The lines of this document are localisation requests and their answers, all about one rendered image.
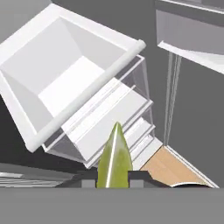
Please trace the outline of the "white plate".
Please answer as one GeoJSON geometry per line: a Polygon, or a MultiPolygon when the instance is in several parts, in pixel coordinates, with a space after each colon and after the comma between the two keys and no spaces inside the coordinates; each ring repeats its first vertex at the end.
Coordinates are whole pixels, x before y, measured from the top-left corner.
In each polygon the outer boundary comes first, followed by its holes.
{"type": "Polygon", "coordinates": [[[191,187],[191,188],[196,188],[196,187],[201,187],[201,188],[211,188],[209,185],[206,184],[202,184],[202,183],[197,183],[197,182],[180,182],[180,183],[176,183],[171,185],[171,187],[191,187]]]}

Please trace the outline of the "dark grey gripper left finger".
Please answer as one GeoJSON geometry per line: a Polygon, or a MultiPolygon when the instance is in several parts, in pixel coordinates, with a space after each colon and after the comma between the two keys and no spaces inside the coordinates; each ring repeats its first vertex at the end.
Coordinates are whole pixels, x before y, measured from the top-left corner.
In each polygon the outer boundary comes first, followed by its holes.
{"type": "Polygon", "coordinates": [[[96,188],[96,180],[97,171],[81,171],[59,186],[67,188],[96,188]]]}

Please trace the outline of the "grey fridge door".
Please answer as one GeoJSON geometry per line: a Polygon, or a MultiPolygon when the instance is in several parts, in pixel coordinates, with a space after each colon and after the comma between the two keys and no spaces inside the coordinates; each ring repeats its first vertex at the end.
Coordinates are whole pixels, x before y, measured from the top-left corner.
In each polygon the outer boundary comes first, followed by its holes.
{"type": "Polygon", "coordinates": [[[168,54],[164,144],[224,188],[224,74],[168,54]]]}

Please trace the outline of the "yellow-green lemon wedge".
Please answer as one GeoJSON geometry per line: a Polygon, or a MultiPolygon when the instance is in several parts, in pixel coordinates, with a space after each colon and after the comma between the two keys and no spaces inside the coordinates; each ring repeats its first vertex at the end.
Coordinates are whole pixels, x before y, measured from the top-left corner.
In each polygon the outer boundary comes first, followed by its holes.
{"type": "Polygon", "coordinates": [[[128,188],[128,173],[133,170],[130,149],[117,122],[112,129],[98,164],[98,188],[128,188]]]}

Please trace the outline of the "white fridge drawer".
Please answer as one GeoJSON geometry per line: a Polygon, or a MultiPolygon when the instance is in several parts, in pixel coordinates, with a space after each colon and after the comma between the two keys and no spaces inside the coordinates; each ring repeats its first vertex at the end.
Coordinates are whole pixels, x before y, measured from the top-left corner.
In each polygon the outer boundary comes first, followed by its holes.
{"type": "Polygon", "coordinates": [[[26,144],[136,39],[49,4],[0,44],[0,95],[26,144]]]}

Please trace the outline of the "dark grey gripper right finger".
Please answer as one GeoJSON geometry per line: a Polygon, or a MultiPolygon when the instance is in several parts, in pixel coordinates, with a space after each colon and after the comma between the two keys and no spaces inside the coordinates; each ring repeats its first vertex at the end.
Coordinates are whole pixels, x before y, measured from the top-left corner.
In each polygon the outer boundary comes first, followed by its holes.
{"type": "Polygon", "coordinates": [[[155,180],[147,171],[129,171],[130,188],[170,188],[169,185],[155,180]]]}

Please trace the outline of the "grey ribbed panel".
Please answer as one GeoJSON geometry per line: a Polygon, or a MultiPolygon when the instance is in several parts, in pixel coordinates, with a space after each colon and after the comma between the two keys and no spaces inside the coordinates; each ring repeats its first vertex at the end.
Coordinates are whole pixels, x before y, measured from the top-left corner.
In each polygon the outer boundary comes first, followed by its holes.
{"type": "Polygon", "coordinates": [[[55,187],[73,176],[63,171],[0,163],[0,187],[55,187]]]}

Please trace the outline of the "clear fridge shelf stack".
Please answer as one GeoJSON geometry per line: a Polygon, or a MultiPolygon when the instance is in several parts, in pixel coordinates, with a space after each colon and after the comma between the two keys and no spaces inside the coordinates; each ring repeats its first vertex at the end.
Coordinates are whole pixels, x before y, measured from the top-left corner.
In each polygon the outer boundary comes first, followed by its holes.
{"type": "Polygon", "coordinates": [[[145,58],[136,56],[44,144],[44,152],[97,166],[116,123],[136,170],[162,146],[155,137],[145,58]]]}

